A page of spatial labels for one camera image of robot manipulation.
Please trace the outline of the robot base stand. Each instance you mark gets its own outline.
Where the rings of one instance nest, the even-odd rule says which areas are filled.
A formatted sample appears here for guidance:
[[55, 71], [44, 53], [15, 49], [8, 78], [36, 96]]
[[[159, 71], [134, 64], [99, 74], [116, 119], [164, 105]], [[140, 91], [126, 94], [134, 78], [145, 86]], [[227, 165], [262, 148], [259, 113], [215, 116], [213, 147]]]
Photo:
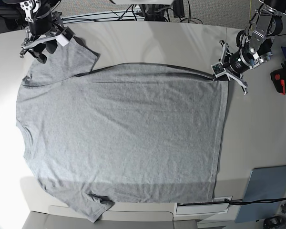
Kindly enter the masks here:
[[195, 18], [191, 14], [191, 4], [187, 1], [188, 15], [185, 15], [183, 0], [112, 0], [114, 5], [129, 4], [130, 6], [125, 11], [132, 12], [134, 20], [137, 21], [142, 17], [145, 21], [161, 21], [170, 22], [169, 11], [173, 13], [174, 18], [178, 19], [180, 23], [195, 23], [202, 20]]

